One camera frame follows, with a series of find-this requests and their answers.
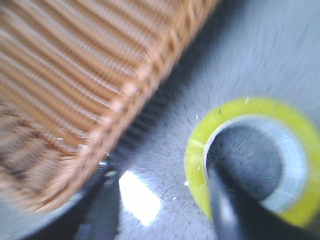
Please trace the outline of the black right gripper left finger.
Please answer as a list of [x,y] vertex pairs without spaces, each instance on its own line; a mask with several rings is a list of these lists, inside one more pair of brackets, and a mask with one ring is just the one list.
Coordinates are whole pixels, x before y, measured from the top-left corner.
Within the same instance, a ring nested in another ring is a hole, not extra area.
[[120,176],[107,161],[99,163],[101,177],[74,235],[76,240],[114,240],[120,221]]

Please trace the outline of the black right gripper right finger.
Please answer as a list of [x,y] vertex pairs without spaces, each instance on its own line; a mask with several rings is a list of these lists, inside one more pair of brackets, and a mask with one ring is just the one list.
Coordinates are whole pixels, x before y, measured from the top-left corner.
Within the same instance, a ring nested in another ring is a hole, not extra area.
[[223,168],[207,169],[210,208],[218,240],[318,240],[289,224],[244,191]]

